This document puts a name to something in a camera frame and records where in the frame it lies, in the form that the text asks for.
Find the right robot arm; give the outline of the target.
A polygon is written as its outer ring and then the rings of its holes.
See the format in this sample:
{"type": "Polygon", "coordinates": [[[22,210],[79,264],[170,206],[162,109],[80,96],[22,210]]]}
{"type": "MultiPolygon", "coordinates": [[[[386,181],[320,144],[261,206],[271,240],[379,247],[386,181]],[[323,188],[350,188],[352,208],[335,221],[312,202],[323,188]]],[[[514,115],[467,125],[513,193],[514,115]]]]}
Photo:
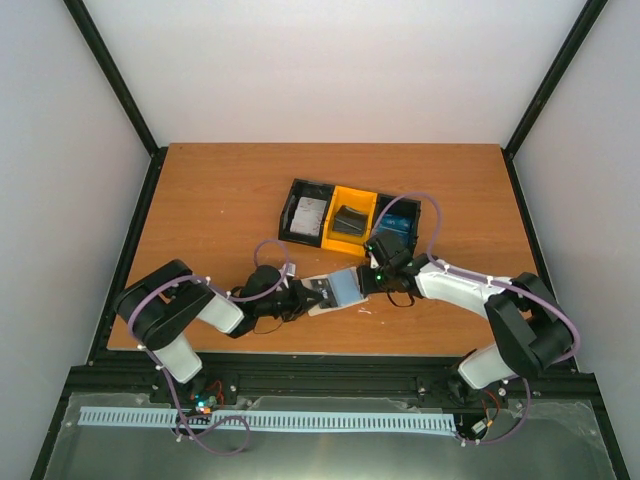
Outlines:
{"type": "Polygon", "coordinates": [[[400,237],[383,231],[364,243],[368,266],[357,268],[361,292],[406,294],[442,301],[489,323],[494,343],[467,354],[444,381],[451,400],[465,405],[495,382],[536,379],[571,357],[580,337],[542,280],[525,272],[491,277],[454,267],[429,254],[412,255],[400,237]]]}

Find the beige card holder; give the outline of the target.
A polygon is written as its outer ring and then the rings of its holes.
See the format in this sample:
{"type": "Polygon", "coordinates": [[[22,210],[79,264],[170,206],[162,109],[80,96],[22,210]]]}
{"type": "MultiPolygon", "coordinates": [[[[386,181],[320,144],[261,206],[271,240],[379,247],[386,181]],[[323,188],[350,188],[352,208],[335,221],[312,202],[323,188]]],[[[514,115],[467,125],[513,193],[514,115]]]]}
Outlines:
{"type": "Polygon", "coordinates": [[[355,267],[309,277],[303,279],[302,284],[322,296],[322,301],[308,311],[311,317],[343,310],[368,301],[361,292],[355,267]]]}

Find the black card stack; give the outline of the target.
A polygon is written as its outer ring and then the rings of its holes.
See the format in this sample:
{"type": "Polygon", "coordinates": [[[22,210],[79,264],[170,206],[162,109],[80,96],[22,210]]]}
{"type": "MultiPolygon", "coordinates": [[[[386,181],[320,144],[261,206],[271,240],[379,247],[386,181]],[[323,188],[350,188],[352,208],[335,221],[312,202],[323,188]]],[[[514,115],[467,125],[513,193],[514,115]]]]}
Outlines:
{"type": "Polygon", "coordinates": [[[342,205],[333,216],[331,230],[336,233],[361,237],[366,232],[368,215],[347,205],[342,205]]]}

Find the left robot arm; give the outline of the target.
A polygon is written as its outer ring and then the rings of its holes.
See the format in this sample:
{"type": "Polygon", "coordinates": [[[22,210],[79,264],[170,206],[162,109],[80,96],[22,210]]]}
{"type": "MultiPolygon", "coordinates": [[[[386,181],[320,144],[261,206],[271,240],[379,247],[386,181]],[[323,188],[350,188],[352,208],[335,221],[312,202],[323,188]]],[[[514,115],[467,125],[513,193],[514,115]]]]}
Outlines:
{"type": "Polygon", "coordinates": [[[293,278],[287,266],[259,265],[243,286],[221,293],[176,259],[122,291],[113,309],[156,366],[173,378],[174,392],[193,403],[208,390],[202,360],[185,335],[193,321],[237,339],[263,317],[294,321],[323,300],[323,294],[293,278]]]}

